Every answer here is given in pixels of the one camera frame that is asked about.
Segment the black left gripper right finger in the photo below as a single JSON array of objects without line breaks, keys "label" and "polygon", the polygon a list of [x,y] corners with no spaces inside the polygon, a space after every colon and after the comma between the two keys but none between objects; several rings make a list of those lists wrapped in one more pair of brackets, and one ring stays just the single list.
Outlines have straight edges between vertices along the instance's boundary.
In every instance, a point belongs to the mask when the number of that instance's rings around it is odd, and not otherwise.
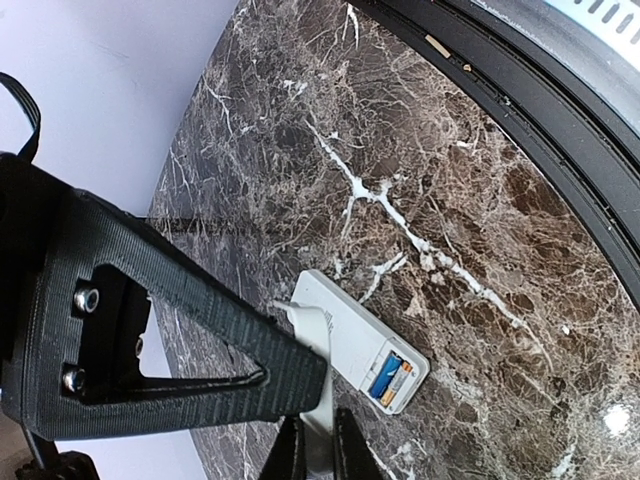
[{"label": "black left gripper right finger", "polygon": [[338,408],[335,412],[334,478],[383,479],[353,413],[347,408]]}]

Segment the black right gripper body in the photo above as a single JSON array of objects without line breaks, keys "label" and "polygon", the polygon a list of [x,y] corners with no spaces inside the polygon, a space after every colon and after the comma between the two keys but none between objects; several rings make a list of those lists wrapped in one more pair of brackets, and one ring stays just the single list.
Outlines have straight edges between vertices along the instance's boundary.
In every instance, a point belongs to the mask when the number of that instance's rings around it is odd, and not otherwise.
[{"label": "black right gripper body", "polygon": [[67,400],[70,187],[1,157],[1,397]]}]

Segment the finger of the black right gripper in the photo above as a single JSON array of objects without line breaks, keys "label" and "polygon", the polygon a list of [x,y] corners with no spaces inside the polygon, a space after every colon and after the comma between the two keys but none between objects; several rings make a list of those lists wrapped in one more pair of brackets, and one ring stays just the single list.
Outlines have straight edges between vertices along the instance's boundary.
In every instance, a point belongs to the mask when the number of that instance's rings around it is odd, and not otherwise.
[{"label": "finger of the black right gripper", "polygon": [[327,361],[146,217],[70,189],[67,400],[4,400],[48,440],[275,421],[314,409]]}]

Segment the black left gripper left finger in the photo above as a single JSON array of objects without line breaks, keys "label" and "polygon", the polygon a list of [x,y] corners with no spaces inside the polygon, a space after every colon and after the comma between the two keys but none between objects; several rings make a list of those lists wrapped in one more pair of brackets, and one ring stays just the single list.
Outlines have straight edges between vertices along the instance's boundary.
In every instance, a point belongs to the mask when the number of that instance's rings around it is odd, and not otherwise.
[{"label": "black left gripper left finger", "polygon": [[304,423],[299,417],[286,417],[268,458],[260,480],[305,480],[307,478]]}]

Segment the white remote control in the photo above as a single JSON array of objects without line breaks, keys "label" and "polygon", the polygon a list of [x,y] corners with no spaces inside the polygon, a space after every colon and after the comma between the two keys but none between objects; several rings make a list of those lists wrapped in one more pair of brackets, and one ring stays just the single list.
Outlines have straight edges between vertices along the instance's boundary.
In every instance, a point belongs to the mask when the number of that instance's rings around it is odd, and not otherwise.
[{"label": "white remote control", "polygon": [[[430,373],[429,360],[318,270],[305,270],[299,275],[292,301],[325,312],[334,370],[384,414],[403,412]],[[369,389],[391,351],[409,362],[413,373],[386,408]]]}]

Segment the blue battery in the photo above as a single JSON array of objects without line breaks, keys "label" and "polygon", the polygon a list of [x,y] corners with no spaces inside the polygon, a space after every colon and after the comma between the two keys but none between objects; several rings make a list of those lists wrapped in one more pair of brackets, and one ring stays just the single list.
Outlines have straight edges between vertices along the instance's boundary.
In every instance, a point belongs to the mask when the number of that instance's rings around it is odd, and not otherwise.
[{"label": "blue battery", "polygon": [[393,351],[389,353],[369,389],[369,393],[374,399],[379,399],[383,396],[402,363],[403,359],[398,354]]}]

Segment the gold battery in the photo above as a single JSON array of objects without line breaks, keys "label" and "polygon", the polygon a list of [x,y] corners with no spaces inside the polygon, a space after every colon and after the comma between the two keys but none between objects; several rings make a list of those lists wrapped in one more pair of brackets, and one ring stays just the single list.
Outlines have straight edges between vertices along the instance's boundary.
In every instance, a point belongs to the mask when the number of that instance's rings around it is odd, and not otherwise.
[{"label": "gold battery", "polygon": [[393,400],[399,393],[400,389],[402,388],[402,386],[404,385],[404,383],[412,373],[413,373],[413,366],[409,362],[404,361],[402,365],[399,367],[394,377],[392,378],[386,391],[384,392],[384,394],[380,399],[380,403],[382,406],[386,408],[390,407]]}]

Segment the white battery cover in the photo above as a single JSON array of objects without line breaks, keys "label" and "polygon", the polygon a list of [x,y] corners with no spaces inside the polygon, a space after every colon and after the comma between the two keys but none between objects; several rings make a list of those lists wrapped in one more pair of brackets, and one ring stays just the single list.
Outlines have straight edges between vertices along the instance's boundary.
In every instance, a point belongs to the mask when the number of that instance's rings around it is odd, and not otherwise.
[{"label": "white battery cover", "polygon": [[304,425],[306,478],[320,479],[333,474],[334,464],[334,405],[328,320],[319,307],[280,301],[275,301],[273,305],[286,312],[295,338],[327,361],[320,402],[314,410],[300,415]]}]

